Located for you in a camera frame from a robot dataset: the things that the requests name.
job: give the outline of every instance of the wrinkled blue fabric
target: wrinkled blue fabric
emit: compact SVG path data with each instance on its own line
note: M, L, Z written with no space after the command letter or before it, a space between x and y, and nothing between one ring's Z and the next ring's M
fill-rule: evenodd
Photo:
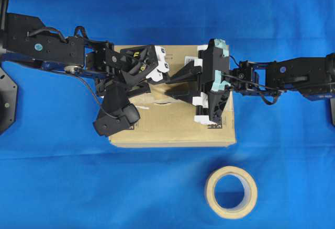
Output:
M115 44L226 40L239 60L335 51L335 0L10 0L65 36L85 26ZM124 149L92 126L98 106L78 80L4 62L19 86L0 137L0 228L334 228L335 128L328 101L283 95L273 106L234 94L228 148ZM233 165L259 191L224 220L206 204L209 174Z

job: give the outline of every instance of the tape roll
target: tape roll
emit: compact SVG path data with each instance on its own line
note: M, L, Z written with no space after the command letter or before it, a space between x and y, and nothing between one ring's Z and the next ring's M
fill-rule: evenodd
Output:
M244 197L236 207L223 208L215 198L215 186L217 182L224 176L233 175L237 177L244 188ZM257 186L253 178L245 170L234 167L226 166L213 172L207 179L205 186L205 197L209 206L220 217L224 219L240 219L252 211L257 201Z

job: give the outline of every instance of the blue cloth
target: blue cloth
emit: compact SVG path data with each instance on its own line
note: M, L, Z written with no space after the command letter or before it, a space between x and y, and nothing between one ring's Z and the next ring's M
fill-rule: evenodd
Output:
M204 44L237 60L335 51L335 0L10 0L72 35L115 44ZM329 103L299 93L274 106L234 94L228 148L121 149L92 126L98 107L77 80L5 62L19 86L17 121L0 137L0 228L333 228L335 128ZM259 190L236 221L206 204L209 174L244 168Z

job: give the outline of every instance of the tape hole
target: tape hole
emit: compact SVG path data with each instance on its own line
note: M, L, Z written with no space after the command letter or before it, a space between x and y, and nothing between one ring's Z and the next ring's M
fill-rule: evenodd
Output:
M226 175L218 180L215 186L215 198L222 208L236 207L242 202L243 197L244 188L237 177Z

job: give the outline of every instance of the cardboard box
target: cardboard box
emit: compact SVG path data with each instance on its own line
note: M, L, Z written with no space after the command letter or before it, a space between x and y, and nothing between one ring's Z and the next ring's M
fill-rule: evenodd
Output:
M133 45L115 46L115 50ZM198 57L196 45L162 45L170 75L184 66L185 56ZM203 125L194 122L195 106L168 97L164 92L176 85L150 85L151 93L133 97L141 119L129 130L109 137L117 147L211 147L228 146L236 142L232 94L224 112L222 124Z

